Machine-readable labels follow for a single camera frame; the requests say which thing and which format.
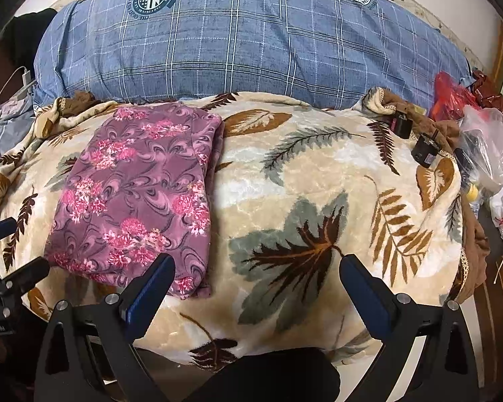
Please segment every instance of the metal screw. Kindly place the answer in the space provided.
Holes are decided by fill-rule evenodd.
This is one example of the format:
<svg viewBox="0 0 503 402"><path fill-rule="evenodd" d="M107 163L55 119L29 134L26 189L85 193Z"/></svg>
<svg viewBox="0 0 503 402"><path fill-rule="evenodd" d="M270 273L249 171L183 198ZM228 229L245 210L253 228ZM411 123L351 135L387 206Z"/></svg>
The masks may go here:
<svg viewBox="0 0 503 402"><path fill-rule="evenodd" d="M108 296L105 297L105 302L109 306L115 304L117 301L119 301L119 295L117 293L110 293Z"/></svg>
<svg viewBox="0 0 503 402"><path fill-rule="evenodd" d="M56 310L63 311L67 308L68 303L66 300L61 300L56 304Z"/></svg>
<svg viewBox="0 0 503 402"><path fill-rule="evenodd" d="M453 311L456 311L459 308L458 302L456 302L455 300L448 300L447 306Z"/></svg>
<svg viewBox="0 0 503 402"><path fill-rule="evenodd" d="M397 300L398 302L400 302L401 304L408 304L412 298L410 298L408 295L406 295L405 293L399 293L397 295Z"/></svg>

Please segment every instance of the beige blanket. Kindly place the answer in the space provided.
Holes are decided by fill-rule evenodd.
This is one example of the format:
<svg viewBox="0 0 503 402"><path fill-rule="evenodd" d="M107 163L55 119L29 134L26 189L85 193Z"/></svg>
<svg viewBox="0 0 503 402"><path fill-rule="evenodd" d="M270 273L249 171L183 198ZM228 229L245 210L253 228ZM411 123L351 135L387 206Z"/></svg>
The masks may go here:
<svg viewBox="0 0 503 402"><path fill-rule="evenodd" d="M0 219L18 219L16 234L0 242L2 277L43 253L67 173L116 107L67 118L63 101L0 161ZM459 170L445 151L430 169L419 166L415 140L370 119L391 111L383 101L374 89L343 111L249 92L185 102L225 120L211 197L213 294L166 297L135 344L213 371L243 355L302 346L344 360L374 343L339 281L346 254L393 292L443 303L463 255ZM25 303L48 319L64 297L90 303L109 291L53 268Z"/></svg>

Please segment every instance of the folded purple fabric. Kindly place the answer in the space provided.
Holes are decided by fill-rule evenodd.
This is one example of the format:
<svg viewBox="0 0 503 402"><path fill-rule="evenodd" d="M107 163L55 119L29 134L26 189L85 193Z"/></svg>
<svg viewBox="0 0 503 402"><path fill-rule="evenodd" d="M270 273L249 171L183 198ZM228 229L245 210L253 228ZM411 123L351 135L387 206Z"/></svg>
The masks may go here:
<svg viewBox="0 0 503 402"><path fill-rule="evenodd" d="M210 295L208 194L222 133L220 116L180 103L119 107L67 178L45 257L124 287L166 252L170 294Z"/></svg>

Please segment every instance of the red plastic bag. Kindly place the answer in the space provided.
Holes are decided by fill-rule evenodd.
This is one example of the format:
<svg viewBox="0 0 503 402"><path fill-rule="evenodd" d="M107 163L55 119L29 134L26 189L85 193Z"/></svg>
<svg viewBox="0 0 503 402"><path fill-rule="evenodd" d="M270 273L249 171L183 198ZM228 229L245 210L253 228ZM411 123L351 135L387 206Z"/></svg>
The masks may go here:
<svg viewBox="0 0 503 402"><path fill-rule="evenodd" d="M435 104L430 109L429 116L435 121L463 118L464 106L481 109L471 92L456 83L446 72L436 75L434 97Z"/></svg>

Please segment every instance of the blue handle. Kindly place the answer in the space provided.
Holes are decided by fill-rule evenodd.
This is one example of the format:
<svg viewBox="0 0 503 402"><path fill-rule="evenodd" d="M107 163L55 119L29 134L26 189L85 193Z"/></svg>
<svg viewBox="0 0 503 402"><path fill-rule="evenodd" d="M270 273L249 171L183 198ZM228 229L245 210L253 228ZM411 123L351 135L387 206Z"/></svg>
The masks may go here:
<svg viewBox="0 0 503 402"><path fill-rule="evenodd" d="M162 262L157 265L151 276L149 276L150 270L143 275L148 276L149 279L125 310L123 316L126 322L125 336L130 343L145 335L155 313L173 283L175 277L175 262L173 258L166 255L159 256L158 259L162 259Z"/></svg>
<svg viewBox="0 0 503 402"><path fill-rule="evenodd" d="M393 294L382 280L371 276L355 255L344 256L339 277L373 339L385 340L392 331Z"/></svg>

